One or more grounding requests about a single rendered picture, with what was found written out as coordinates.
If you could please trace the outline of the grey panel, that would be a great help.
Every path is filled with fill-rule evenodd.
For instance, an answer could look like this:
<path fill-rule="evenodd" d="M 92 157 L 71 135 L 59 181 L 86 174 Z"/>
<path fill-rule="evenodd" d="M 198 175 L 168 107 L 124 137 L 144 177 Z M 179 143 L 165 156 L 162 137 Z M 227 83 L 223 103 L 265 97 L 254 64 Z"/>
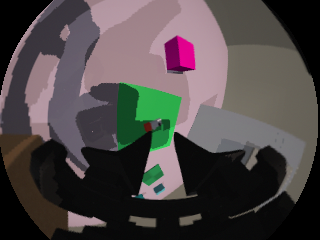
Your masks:
<path fill-rule="evenodd" d="M 207 149 L 212 153 L 245 151 L 245 156 L 241 163 L 245 168 L 252 169 L 257 164 L 255 159 L 259 149 L 272 145 L 280 155 L 287 159 L 287 175 L 281 183 L 279 191 L 271 200 L 260 204 L 271 203 L 272 199 L 280 196 L 281 191 L 285 191 L 289 181 L 295 176 L 300 157 L 304 156 L 304 140 L 297 139 L 292 133 L 280 131 L 280 128 L 273 128 L 273 125 L 263 123 L 263 121 L 253 120 L 253 117 L 237 115 L 223 108 L 211 107 L 211 105 L 200 105 L 199 113 L 195 117 L 195 123 L 189 129 L 188 140 L 193 141 L 199 147 Z"/>

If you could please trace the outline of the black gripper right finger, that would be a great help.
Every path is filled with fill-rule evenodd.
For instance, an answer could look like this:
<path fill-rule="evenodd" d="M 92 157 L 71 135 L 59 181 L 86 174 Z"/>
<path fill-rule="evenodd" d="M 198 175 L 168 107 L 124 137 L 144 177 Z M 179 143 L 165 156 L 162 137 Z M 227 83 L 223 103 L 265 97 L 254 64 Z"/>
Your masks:
<path fill-rule="evenodd" d="M 177 132 L 173 132 L 173 144 L 175 144 L 176 156 L 179 160 L 181 176 L 183 176 L 181 179 L 184 181 L 184 191 L 187 196 L 197 195 L 197 189 L 204 184 L 204 181 L 212 175 L 216 168 L 235 163 L 237 160 L 241 161 L 245 156 L 245 151 L 241 149 L 225 153 L 209 152 Z"/>

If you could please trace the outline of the dark green flat square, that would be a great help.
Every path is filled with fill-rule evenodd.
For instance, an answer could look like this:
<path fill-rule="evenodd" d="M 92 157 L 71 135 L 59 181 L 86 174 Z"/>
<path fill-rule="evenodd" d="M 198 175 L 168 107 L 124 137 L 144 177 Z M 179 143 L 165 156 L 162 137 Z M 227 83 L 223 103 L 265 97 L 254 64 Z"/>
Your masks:
<path fill-rule="evenodd" d="M 159 163 L 157 163 L 155 167 L 148 169 L 148 171 L 144 173 L 143 183 L 145 183 L 145 185 L 152 185 L 153 181 L 159 180 L 161 176 L 164 176 L 164 173 L 161 172 L 161 167 Z"/>

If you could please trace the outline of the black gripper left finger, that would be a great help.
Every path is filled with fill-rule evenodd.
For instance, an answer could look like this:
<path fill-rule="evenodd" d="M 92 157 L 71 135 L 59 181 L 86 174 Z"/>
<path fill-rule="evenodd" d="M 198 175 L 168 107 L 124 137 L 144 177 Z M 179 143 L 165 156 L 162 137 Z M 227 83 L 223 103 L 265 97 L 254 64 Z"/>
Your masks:
<path fill-rule="evenodd" d="M 125 183 L 131 188 L 132 196 L 139 196 L 151 143 L 152 131 L 149 131 L 133 141 L 132 144 L 121 148 L 120 151 L 109 151 L 109 149 L 103 151 L 103 149 L 83 147 L 81 155 L 85 157 L 88 165 L 120 173 L 124 177 Z"/>

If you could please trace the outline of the teal cube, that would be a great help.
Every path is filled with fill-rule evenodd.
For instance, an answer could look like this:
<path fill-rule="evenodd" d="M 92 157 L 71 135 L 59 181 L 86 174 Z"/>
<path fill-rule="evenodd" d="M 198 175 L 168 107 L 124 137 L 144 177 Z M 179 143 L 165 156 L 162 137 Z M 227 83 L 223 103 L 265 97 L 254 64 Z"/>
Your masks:
<path fill-rule="evenodd" d="M 140 199 L 144 199 L 143 193 L 140 193 L 139 196 L 135 196 L 135 197 L 140 197 Z"/>
<path fill-rule="evenodd" d="M 156 195 L 160 195 L 161 192 L 164 192 L 164 185 L 163 184 L 156 185 L 156 187 L 153 188 L 153 191 L 156 192 Z"/>

